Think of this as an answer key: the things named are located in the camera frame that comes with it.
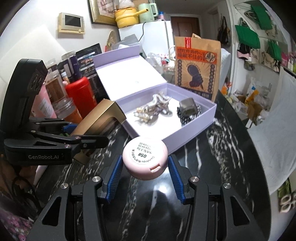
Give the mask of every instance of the orange label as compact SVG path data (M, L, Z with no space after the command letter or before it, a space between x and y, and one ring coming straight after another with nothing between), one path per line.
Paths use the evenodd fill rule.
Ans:
M185 48L191 49L191 38L185 38Z
M217 54L210 51L176 47L176 53L177 59L192 60L208 64L217 64Z

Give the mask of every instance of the red thermos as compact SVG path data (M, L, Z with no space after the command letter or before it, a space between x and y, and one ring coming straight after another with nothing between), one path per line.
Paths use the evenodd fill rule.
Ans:
M82 118L85 118L97 106L91 85L85 76L80 80L66 85L65 89L68 96L73 98Z

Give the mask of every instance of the box lid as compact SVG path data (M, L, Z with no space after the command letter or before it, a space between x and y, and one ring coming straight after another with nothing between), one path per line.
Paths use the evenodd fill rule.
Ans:
M110 98L116 101L166 80L140 55L140 46L94 56L97 74Z

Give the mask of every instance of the metal screw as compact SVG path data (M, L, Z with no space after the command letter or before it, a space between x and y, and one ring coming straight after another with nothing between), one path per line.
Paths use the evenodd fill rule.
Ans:
M192 182L196 183L196 182L198 182L200 179L199 179L198 177L196 177L196 176L192 176L192 177L190 178L190 180L191 180Z
M101 180L101 178L99 176L95 176L95 177L93 177L92 180L93 180L93 182L97 183Z
M62 183L61 184L61 189L66 189L69 186L68 183Z
M226 188L226 189L230 189L231 185L230 185L230 183L224 183L223 187Z

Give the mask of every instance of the green bag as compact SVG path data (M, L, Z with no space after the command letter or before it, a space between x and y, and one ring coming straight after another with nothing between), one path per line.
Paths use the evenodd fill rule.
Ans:
M266 10L260 6L253 6L253 5L251 6L252 6L252 10L257 15L258 24L260 28L263 30L271 30L272 29L271 19L268 16Z
M268 41L267 53L275 60L281 62L281 49L274 40Z
M253 49L260 49L258 34L251 30L243 18L239 19L239 25L235 26L239 42L250 46Z

